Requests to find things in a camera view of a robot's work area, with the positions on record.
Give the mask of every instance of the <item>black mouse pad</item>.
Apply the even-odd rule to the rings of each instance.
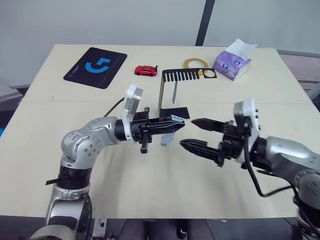
[[[90,47],[63,79],[106,89],[126,58],[124,53]]]

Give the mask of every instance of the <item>tape roll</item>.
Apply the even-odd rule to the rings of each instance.
[[[183,63],[183,68],[184,69],[189,69],[190,67],[189,67],[189,63],[191,63],[191,62],[195,62],[195,63],[197,63],[197,64],[200,64],[200,65],[202,65],[203,67],[203,69],[208,69],[209,68],[209,65],[208,65],[208,63],[206,63],[204,60],[202,60],[202,59],[200,59],[200,58],[195,58],[195,57],[193,57],[193,58],[189,58],[189,59],[186,59],[185,61],[184,61],[184,63]],[[202,76],[203,75],[203,72],[200,70],[199,72],[199,76]]]

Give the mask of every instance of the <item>red toy car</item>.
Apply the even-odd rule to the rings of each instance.
[[[146,76],[150,76],[153,77],[155,75],[157,75],[157,68],[158,66],[137,66],[134,70],[134,74],[136,75],[146,75]]]

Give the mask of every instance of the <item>tissue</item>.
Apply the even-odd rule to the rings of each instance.
[[[248,69],[251,59],[248,59],[251,49],[257,44],[246,44],[239,38],[215,59],[213,68],[231,80],[237,79]]]

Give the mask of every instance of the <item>wall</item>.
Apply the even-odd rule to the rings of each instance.
[[[205,0],[0,0],[0,78],[31,83],[54,44],[194,46]]]
[[[216,0],[204,45],[240,38],[259,47],[320,53],[319,0]]]

